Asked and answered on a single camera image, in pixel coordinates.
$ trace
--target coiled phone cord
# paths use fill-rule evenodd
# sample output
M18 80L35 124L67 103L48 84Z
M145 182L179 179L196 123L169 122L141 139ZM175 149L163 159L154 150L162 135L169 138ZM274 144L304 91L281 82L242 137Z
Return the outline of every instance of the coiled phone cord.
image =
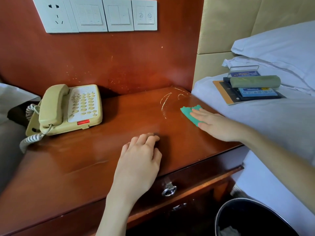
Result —
M28 120L30 120L34 114L34 112L36 112L37 114L39 114L39 106L35 105L35 104L31 104L30 106L27 107L26 109L26 113L25 116ZM49 125L48 130L45 133L38 133L38 134L34 134L31 135L25 139L23 139L20 142L20 150L21 152L25 153L26 149L29 145L31 145L32 143L35 142L39 142L40 140L42 140L42 138L51 130L51 128L53 127L52 124Z

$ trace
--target wall socket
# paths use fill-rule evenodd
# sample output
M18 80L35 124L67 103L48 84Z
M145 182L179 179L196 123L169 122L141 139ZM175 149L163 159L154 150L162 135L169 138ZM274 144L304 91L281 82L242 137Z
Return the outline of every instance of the wall socket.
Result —
M70 0L33 0L47 33L78 33Z

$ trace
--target telephone keypad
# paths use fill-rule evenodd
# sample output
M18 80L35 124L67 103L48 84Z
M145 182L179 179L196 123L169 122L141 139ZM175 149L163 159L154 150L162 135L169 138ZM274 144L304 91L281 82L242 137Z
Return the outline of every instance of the telephone keypad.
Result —
M98 99L97 97L95 98L95 92L96 90L93 86L75 87L71 90L71 98L69 99L68 108L68 122L77 122L98 116Z

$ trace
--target beige upholstered headboard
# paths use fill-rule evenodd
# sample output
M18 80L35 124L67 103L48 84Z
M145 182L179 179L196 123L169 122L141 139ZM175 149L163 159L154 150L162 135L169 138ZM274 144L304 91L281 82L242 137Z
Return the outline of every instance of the beige upholstered headboard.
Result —
M315 0L204 0L194 82L228 72L235 40L315 20Z

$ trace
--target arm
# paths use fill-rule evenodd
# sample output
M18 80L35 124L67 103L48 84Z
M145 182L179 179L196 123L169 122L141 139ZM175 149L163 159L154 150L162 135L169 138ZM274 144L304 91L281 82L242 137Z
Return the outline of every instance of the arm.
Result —
M287 189L315 214L315 168L304 159L278 146L251 127L220 114L193 109L191 115L203 121L198 127L213 137L226 142L239 141L250 148Z
M126 234L133 205L150 189L158 174L162 154L154 144L159 139L153 133L142 134L123 146L96 236Z

